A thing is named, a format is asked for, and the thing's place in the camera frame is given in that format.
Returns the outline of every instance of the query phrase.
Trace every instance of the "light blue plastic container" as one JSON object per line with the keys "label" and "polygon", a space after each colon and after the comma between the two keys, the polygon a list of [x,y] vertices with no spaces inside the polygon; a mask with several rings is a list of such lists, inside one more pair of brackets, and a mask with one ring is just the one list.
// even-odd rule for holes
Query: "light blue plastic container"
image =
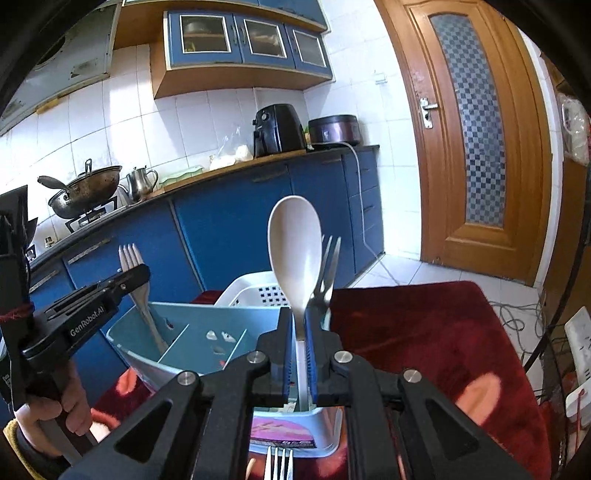
{"label": "light blue plastic container", "polygon": [[[184,370],[206,375],[256,348],[259,336],[277,328],[280,307],[221,307],[150,303],[156,328],[169,345],[161,355],[134,306],[107,332],[107,338],[150,389],[158,391]],[[296,380],[295,345],[292,382]],[[290,398],[297,398],[297,387]],[[342,410],[337,407],[292,412],[256,408],[250,450],[292,448],[295,457],[331,455],[339,445]]]}

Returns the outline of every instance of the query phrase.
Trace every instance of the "silver bolt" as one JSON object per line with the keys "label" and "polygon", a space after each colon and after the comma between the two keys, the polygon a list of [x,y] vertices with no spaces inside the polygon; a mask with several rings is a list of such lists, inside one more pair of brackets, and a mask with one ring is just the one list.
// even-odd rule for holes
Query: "silver bolt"
{"label": "silver bolt", "polygon": [[184,387],[187,387],[188,385],[193,385],[195,383],[195,380],[197,380],[197,377],[193,372],[180,372],[177,377],[177,382]]}
{"label": "silver bolt", "polygon": [[338,364],[348,364],[353,359],[353,354],[346,350],[335,353],[335,360]]}
{"label": "silver bolt", "polygon": [[403,377],[408,383],[419,383],[423,379],[421,372],[415,370],[414,368],[409,368],[408,370],[405,370],[403,373]]}
{"label": "silver bolt", "polygon": [[246,356],[246,359],[248,360],[248,362],[252,363],[252,364],[260,364],[260,363],[264,362],[266,358],[267,358],[267,356],[263,352],[260,352],[259,350],[255,350],[254,352],[250,352]]}

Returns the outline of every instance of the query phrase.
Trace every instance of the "spoon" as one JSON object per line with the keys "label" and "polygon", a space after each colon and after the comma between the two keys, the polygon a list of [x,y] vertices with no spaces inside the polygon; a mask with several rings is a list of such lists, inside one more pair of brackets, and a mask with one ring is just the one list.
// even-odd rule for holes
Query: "spoon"
{"label": "spoon", "polygon": [[309,409],[304,312],[320,274],[322,232],[312,204],[303,197],[281,199],[271,212],[267,230],[269,259],[295,321],[295,362],[300,411]]}
{"label": "spoon", "polygon": [[72,193],[72,190],[68,185],[53,177],[46,177],[45,175],[41,175],[40,177],[37,177],[37,181],[44,187],[47,187],[48,189],[64,190],[67,194]]}

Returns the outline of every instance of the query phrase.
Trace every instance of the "door frame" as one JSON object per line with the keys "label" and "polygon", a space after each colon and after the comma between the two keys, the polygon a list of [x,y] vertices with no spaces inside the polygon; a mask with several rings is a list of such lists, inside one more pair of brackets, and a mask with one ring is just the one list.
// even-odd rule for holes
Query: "door frame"
{"label": "door frame", "polygon": [[[402,73],[402,79],[404,81],[404,87],[406,89],[407,98],[409,99],[411,119],[413,121],[415,141],[417,144],[418,169],[421,187],[421,260],[429,261],[430,257],[433,257],[434,255],[430,255],[430,246],[427,242],[427,238],[429,236],[430,231],[428,212],[431,200],[429,198],[430,189],[428,182],[428,167],[426,159],[425,139],[423,136],[423,119],[418,111],[418,98],[413,87],[413,76],[410,71],[406,53],[402,48],[402,42],[400,40],[398,32],[394,27],[392,18],[394,18],[395,16],[397,18],[406,18],[409,27],[412,27],[412,23],[405,11],[405,7],[402,4],[401,0],[374,0],[374,3],[378,8],[380,16],[382,17],[382,20],[388,31],[390,41],[392,42],[394,52],[396,53],[396,57],[400,64],[400,70]],[[490,7],[485,2],[482,2],[482,4],[483,8],[492,9],[492,7]],[[550,216],[550,195],[552,189],[552,151],[550,145],[550,130],[548,128],[548,114],[544,103],[544,97],[542,94],[540,81],[538,80],[538,76],[536,74],[532,58],[530,57],[524,40],[521,37],[521,34],[519,33],[517,27],[509,21],[506,21],[506,24],[509,27],[509,30],[519,48],[519,52],[521,53],[521,57],[524,61],[525,68],[527,70],[528,80],[532,87],[535,105],[537,108],[537,118],[539,121],[541,144],[543,151],[541,159],[543,184],[542,198],[540,202],[540,222],[538,224],[538,232],[534,242],[534,251],[531,257],[531,264],[529,266],[528,274],[525,279],[525,283],[529,286],[532,286],[535,282],[538,268],[540,266],[540,262],[542,259],[542,253],[548,229],[548,220]]]}

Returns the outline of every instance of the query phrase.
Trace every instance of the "yellow sleeve cuff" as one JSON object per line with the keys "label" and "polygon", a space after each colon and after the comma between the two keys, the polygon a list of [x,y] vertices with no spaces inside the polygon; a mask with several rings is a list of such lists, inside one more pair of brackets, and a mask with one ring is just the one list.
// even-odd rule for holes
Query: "yellow sleeve cuff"
{"label": "yellow sleeve cuff", "polygon": [[25,460],[25,457],[22,456],[22,453],[18,449],[18,445],[17,445],[17,428],[18,428],[17,421],[16,420],[11,420],[8,423],[8,425],[6,425],[6,427],[4,428],[4,436],[8,440],[8,443],[10,443],[10,446],[14,450],[14,453],[17,454],[18,459],[21,461],[21,463],[27,469],[27,471],[29,472],[29,474],[34,478],[34,480],[45,480],[41,475],[39,475],[39,473],[37,473],[33,469],[33,467],[31,465],[29,465],[27,463],[27,461]]}

